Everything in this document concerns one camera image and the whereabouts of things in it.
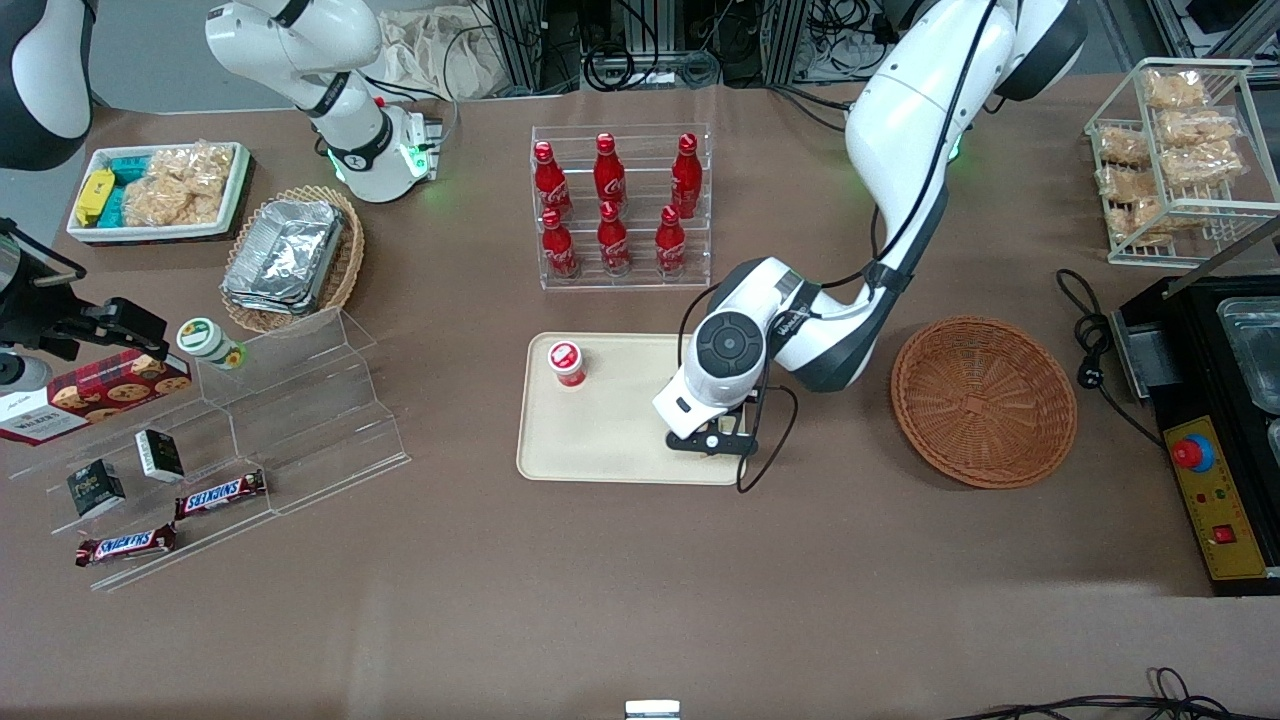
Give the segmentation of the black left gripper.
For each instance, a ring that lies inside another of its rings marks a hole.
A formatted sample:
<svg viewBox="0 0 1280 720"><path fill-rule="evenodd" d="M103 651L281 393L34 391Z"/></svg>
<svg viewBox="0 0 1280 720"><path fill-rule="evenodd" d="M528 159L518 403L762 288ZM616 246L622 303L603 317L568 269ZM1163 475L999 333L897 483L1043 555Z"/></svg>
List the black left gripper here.
<svg viewBox="0 0 1280 720"><path fill-rule="evenodd" d="M748 421L746 413L726 413L696 428L687 438L680 438L673 432L666 434L666 447L689 454L707 454L705 443L722 443L722 454L750 457L755 454L755 430Z"/></svg>

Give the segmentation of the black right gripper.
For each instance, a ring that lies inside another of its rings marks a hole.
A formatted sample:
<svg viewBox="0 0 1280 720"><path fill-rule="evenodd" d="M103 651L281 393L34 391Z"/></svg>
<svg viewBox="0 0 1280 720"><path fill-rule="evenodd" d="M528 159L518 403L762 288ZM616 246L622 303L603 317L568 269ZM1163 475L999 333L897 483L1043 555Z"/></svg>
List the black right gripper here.
<svg viewBox="0 0 1280 720"><path fill-rule="evenodd" d="M82 343L133 348L166 360L166 322L123 297L97 307L70 284L86 268L40 243L14 222L1 224L1 341L59 359L78 357ZM97 310L97 322L84 315Z"/></svg>

